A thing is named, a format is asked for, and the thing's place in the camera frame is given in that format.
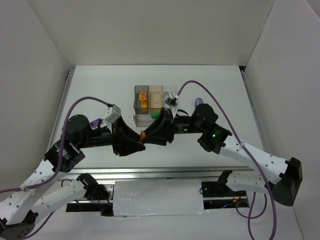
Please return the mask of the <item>brown yellow lego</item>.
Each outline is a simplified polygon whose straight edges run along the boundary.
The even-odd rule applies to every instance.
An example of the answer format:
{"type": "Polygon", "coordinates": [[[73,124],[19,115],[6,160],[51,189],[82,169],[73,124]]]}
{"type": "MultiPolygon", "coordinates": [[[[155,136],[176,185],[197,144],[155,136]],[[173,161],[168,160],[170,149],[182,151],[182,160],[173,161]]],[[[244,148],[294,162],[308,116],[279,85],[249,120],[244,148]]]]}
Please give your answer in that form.
{"type": "Polygon", "coordinates": [[[140,143],[143,143],[143,139],[144,139],[145,137],[146,137],[145,131],[142,130],[142,131],[140,132],[140,138],[139,138],[140,143]]]}

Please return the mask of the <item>green lego brick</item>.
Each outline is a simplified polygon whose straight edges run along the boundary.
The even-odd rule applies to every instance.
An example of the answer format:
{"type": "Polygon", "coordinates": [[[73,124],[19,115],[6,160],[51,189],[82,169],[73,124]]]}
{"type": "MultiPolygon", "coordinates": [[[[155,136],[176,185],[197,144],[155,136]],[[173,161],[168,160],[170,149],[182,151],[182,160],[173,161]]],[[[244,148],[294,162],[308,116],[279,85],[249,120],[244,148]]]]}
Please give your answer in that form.
{"type": "Polygon", "coordinates": [[[153,120],[156,120],[156,119],[159,117],[159,115],[160,115],[159,112],[152,113],[152,114],[151,114],[151,118],[152,118],[153,120]]]}

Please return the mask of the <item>yellow lego brick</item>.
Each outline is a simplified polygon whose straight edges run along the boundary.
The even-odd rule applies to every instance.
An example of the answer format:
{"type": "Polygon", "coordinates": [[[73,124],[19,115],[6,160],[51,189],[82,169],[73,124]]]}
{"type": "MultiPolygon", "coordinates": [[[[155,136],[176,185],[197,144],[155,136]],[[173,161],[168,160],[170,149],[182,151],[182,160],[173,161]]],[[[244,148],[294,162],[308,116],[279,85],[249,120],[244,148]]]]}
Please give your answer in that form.
{"type": "Polygon", "coordinates": [[[147,109],[148,108],[148,102],[147,101],[141,101],[140,102],[140,107],[142,109],[147,109]]]}
{"type": "Polygon", "coordinates": [[[148,99],[148,94],[145,91],[139,93],[139,100],[140,101],[146,102],[147,99],[148,99]]]}

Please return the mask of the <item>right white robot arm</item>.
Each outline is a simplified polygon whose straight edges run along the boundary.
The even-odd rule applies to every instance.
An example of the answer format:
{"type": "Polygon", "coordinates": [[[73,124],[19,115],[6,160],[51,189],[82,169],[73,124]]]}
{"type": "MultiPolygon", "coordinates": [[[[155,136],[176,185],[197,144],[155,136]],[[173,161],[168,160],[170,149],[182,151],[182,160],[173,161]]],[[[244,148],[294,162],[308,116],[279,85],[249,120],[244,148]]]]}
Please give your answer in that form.
{"type": "Polygon", "coordinates": [[[173,116],[170,109],[161,108],[157,119],[140,134],[143,144],[166,146],[177,134],[197,134],[200,146],[238,161],[256,171],[252,177],[235,170],[225,170],[219,182],[230,190],[258,192],[270,195],[274,201],[294,205],[303,181],[302,163],[295,157],[285,159],[238,140],[228,129],[219,126],[218,115],[207,103],[198,105],[191,116],[173,116]]]}

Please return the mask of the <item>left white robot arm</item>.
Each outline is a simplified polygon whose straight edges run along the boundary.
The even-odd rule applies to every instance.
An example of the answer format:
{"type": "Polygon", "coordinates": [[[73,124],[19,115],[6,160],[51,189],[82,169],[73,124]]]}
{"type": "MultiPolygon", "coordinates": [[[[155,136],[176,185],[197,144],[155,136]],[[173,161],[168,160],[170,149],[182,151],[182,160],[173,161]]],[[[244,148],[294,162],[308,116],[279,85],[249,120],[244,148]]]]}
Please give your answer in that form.
{"type": "Polygon", "coordinates": [[[44,155],[37,169],[11,195],[0,203],[0,236],[5,240],[24,240],[44,217],[71,201],[107,200],[109,192],[89,173],[76,179],[56,192],[46,194],[58,180],[65,177],[85,158],[84,148],[112,146],[113,152],[125,157],[145,150],[140,136],[119,117],[111,128],[92,129],[88,118],[78,114],[66,124],[62,135],[44,155]]]}

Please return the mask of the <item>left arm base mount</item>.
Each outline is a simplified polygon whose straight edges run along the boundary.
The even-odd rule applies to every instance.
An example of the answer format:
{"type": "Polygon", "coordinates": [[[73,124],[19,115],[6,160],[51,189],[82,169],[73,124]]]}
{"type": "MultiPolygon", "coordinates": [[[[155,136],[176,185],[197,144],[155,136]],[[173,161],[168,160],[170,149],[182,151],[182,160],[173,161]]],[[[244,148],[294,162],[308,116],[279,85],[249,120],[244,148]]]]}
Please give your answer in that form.
{"type": "Polygon", "coordinates": [[[97,213],[103,217],[113,217],[114,188],[114,184],[100,184],[93,193],[69,202],[65,211],[67,213],[97,213]]]}

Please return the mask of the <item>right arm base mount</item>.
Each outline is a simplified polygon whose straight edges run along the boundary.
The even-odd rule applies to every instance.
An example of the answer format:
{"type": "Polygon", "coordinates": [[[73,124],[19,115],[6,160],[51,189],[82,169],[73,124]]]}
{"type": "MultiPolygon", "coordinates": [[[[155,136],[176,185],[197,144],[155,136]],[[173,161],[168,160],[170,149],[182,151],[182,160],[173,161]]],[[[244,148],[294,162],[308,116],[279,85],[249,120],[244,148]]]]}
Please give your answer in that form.
{"type": "Polygon", "coordinates": [[[247,193],[245,191],[232,191],[217,181],[204,181],[201,183],[199,193],[203,197],[205,210],[248,208],[247,193]]]}

